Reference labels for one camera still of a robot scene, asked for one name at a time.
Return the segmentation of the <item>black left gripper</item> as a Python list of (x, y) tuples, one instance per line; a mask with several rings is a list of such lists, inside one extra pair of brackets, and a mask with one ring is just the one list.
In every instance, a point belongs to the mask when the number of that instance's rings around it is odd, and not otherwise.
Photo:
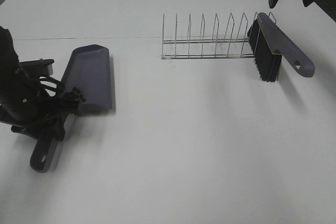
[(70, 102), (60, 95), (50, 97), (37, 79), (51, 76), (54, 60), (42, 59), (20, 62), (17, 58), (1, 59), (1, 122), (9, 124), (15, 131), (23, 131), (39, 137), (42, 130), (53, 125), (53, 137), (58, 141), (65, 138), (65, 121)]

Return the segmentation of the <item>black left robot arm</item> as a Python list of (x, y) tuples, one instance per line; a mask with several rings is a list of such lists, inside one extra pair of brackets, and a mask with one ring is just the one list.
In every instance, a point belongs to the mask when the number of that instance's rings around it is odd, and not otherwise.
[(10, 31), (1, 28), (1, 122), (11, 125), (13, 132), (35, 139), (64, 135), (61, 123), (77, 111), (79, 100), (51, 77), (53, 63), (52, 59), (21, 62)]

